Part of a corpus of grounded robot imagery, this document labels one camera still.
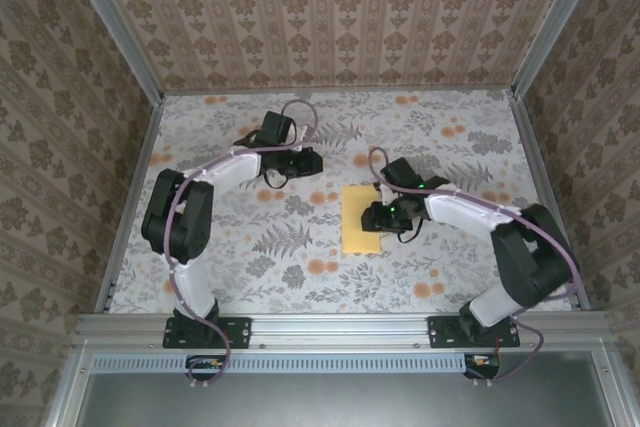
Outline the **grey metal sheet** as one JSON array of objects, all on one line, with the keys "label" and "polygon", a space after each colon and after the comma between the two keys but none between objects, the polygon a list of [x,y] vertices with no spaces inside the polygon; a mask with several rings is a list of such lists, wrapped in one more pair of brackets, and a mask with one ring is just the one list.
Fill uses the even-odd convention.
[{"label": "grey metal sheet", "polygon": [[78,427],[613,427],[589,375],[475,386],[461,375],[98,375]]}]

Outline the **floral table cover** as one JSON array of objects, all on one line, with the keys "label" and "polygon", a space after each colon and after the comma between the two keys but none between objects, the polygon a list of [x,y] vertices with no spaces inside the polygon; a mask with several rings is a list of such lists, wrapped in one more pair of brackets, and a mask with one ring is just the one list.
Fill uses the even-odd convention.
[{"label": "floral table cover", "polygon": [[377,253],[342,249],[347,185],[372,167],[406,158],[424,178],[441,176],[504,205],[537,199],[509,98],[497,90],[176,96],[165,100],[138,211],[157,175],[223,154],[266,113],[317,122],[319,175],[257,178],[215,204],[202,266],[226,313],[454,312],[494,285],[492,247],[437,222],[419,234],[386,235]]}]

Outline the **small black circuit board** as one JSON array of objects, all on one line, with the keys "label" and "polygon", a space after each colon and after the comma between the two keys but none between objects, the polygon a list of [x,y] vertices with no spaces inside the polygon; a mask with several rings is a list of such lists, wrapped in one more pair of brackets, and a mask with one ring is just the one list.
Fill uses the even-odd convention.
[{"label": "small black circuit board", "polygon": [[186,376],[192,383],[210,383],[224,369],[224,355],[192,355],[185,361]]},{"label": "small black circuit board", "polygon": [[500,369],[498,354],[466,354],[464,356],[465,371],[463,375],[471,380],[494,379]]}]

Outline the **thin aluminium edge rail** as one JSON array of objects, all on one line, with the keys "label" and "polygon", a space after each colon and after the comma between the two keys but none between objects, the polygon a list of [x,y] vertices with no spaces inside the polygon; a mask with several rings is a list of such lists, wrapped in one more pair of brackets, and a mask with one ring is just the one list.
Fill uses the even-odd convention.
[{"label": "thin aluminium edge rail", "polygon": [[353,93],[353,92],[444,92],[461,91],[512,91],[508,84],[489,85],[396,85],[396,86],[316,86],[316,87],[273,87],[244,89],[209,89],[209,90],[166,90],[163,95],[169,96],[205,96],[205,95],[258,95],[258,94],[294,94],[298,97],[310,97],[319,93]]}]

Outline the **long aluminium mounting rail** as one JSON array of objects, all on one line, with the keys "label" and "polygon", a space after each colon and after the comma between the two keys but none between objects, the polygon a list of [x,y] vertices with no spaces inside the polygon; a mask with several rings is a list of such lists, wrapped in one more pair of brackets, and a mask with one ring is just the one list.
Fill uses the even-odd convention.
[{"label": "long aluminium mounting rail", "polygon": [[[250,351],[409,352],[428,349],[427,313],[251,314]],[[79,317],[71,348],[95,352],[158,352],[167,314],[87,314]],[[525,352],[544,336],[545,352],[613,349],[615,338],[602,312],[527,312],[517,318]]]}]

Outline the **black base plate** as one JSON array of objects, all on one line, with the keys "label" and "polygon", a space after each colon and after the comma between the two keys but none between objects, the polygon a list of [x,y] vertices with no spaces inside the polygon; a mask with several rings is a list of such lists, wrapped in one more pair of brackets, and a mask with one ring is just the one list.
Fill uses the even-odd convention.
[{"label": "black base plate", "polygon": [[[249,347],[252,331],[249,317],[221,317],[217,326],[232,349]],[[224,340],[214,329],[184,316],[174,316],[167,320],[162,346],[165,349],[225,348]]]},{"label": "black base plate", "polygon": [[442,315],[427,318],[432,348],[519,347],[520,337],[515,323],[505,318],[485,327],[473,319]]}]

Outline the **aluminium side rail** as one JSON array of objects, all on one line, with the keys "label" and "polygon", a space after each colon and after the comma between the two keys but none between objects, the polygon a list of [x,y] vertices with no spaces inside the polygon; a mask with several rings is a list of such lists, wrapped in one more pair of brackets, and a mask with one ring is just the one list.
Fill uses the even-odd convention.
[{"label": "aluminium side rail", "polygon": [[506,94],[538,200],[550,211],[568,245],[571,245],[524,101],[511,90],[507,90]]},{"label": "aluminium side rail", "polygon": [[164,97],[161,96],[160,102],[152,108],[149,124],[141,145],[129,192],[124,204],[123,213],[120,217],[111,254],[94,307],[94,312],[97,314],[108,313],[112,303],[119,272],[123,264],[131,229],[136,217],[137,206],[144,185],[146,171],[148,169],[155,140],[158,135],[163,110]]}]

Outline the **slanted aluminium post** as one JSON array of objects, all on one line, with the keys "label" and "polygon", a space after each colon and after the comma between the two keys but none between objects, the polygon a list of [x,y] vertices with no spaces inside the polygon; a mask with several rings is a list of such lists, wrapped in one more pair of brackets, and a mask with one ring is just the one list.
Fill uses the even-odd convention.
[{"label": "slanted aluminium post", "polygon": [[550,55],[553,45],[568,24],[578,1],[554,0],[551,3],[547,15],[512,82],[512,92],[516,99],[523,98],[531,87],[536,75]]},{"label": "slanted aluminium post", "polygon": [[141,89],[153,108],[161,105],[164,89],[147,61],[140,42],[128,26],[125,14],[116,0],[90,0],[120,53],[136,77]]}]

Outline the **aluminium outer frame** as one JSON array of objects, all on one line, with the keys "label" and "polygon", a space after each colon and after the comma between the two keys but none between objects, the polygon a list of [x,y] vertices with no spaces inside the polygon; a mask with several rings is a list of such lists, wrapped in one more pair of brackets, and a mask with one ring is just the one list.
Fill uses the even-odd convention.
[{"label": "aluminium outer frame", "polygon": [[[429,353],[426,351],[414,352],[308,352],[308,353],[274,353],[261,351],[244,351],[241,353],[260,354],[409,354],[409,353]],[[72,354],[63,370],[61,383],[54,398],[51,414],[47,420],[46,427],[78,427],[77,422],[85,397],[88,393],[90,381],[98,375],[128,375],[128,374],[174,374],[184,377],[192,387],[209,387],[229,375],[224,373],[220,378],[214,378],[210,383],[193,385],[184,373],[116,373],[116,374],[94,374],[90,371],[93,358],[99,354],[146,354],[162,355],[151,353],[115,353],[115,352],[95,352],[91,349],[84,349],[81,352]],[[532,377],[535,373],[550,374],[559,378],[563,382],[578,381],[583,375],[589,375],[596,390],[602,395],[604,405],[610,414],[613,427],[640,427],[640,405],[637,404],[631,392],[628,380],[625,378],[620,359],[604,349],[595,351],[577,352],[548,352],[538,356],[529,366],[519,368],[514,377],[502,382],[484,383],[466,378],[463,373],[360,373],[360,374],[420,374],[420,375],[461,375],[473,385],[485,385],[492,387],[511,381],[517,377]],[[357,373],[323,373],[323,374],[349,374]]]}]

